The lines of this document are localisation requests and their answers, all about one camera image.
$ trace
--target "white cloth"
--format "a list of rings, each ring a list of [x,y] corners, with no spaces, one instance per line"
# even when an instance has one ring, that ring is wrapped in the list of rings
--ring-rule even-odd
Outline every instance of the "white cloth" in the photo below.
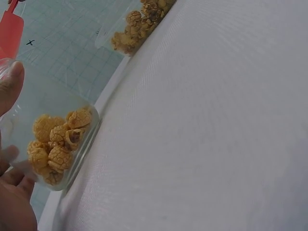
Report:
[[[178,0],[132,58],[62,231],[301,231],[308,1]]]

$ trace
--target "hand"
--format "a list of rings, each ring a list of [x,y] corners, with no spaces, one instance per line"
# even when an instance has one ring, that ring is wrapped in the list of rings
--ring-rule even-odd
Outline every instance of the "hand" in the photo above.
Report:
[[[7,77],[0,80],[0,116],[10,110],[17,100],[24,75],[22,63],[15,62]],[[0,230],[37,231],[36,217],[30,205],[34,181],[16,168],[6,172],[9,164],[1,159],[4,153],[13,152],[12,149],[1,150],[0,147]]]

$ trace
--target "red plastic scoop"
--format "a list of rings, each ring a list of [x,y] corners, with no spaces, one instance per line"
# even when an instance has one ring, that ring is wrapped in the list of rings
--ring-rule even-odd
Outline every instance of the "red plastic scoop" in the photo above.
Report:
[[[0,22],[0,59],[15,59],[18,53],[21,36],[24,30],[24,20],[13,14],[18,0],[13,0],[9,9],[4,12]]]

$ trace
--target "caramel popcorn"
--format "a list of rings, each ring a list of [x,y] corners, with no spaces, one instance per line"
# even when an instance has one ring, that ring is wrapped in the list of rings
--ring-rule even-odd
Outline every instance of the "caramel popcorn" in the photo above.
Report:
[[[31,141],[28,144],[27,153],[30,154],[34,148],[43,148],[47,153],[50,151],[48,144],[42,143],[40,141]]]
[[[135,26],[138,22],[141,21],[141,13],[139,11],[129,12],[126,16],[126,22],[130,26]]]
[[[35,169],[46,167],[48,154],[43,148],[33,148],[28,155],[28,161]]]
[[[50,142],[48,142],[48,145],[49,145],[50,150],[51,150],[51,149],[53,149],[55,146],[64,146],[64,141],[60,141],[60,142],[50,141]]]
[[[67,131],[67,127],[60,125],[54,127],[50,131],[50,141],[51,142],[62,142],[65,140],[65,133]]]
[[[90,124],[91,120],[91,113],[88,110],[81,108],[70,114],[67,124],[70,128],[82,128]]]
[[[122,37],[121,42],[130,43],[123,38],[128,39]],[[91,120],[89,108],[69,112],[65,119],[46,114],[36,119],[33,132],[37,140],[28,144],[28,161],[46,183],[56,185],[61,182],[64,170],[73,163],[72,151],[79,148]]]
[[[33,124],[35,138],[43,143],[49,142],[50,131],[55,127],[54,119],[49,115],[41,115]]]
[[[61,146],[55,146],[48,155],[48,165],[55,171],[63,173],[73,162],[72,152]]]
[[[144,3],[141,12],[151,21],[157,21],[161,15],[161,9],[155,2]]]
[[[157,2],[157,6],[158,6],[161,10],[163,10],[164,7],[166,7],[166,5],[167,5],[166,0],[158,0],[158,2]]]
[[[65,120],[62,117],[56,116],[53,118],[54,120],[54,126],[60,126],[63,125],[65,123]]]
[[[82,140],[83,131],[81,129],[74,129],[66,131],[65,133],[65,141],[66,147],[69,150],[77,150],[78,146]]]
[[[132,55],[154,31],[176,0],[140,0],[140,11],[127,14],[124,32],[115,32],[111,45],[115,51]]]
[[[51,170],[48,175],[43,176],[44,181],[50,185],[57,185],[63,179],[63,173]]]

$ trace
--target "light blue grid mat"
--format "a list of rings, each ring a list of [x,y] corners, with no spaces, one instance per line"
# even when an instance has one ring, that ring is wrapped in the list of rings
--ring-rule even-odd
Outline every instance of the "light blue grid mat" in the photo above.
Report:
[[[15,13],[25,21],[18,59],[94,103],[123,57],[94,41],[112,0],[27,0]],[[7,9],[0,2],[1,12]],[[36,185],[31,198],[39,220],[49,190]]]

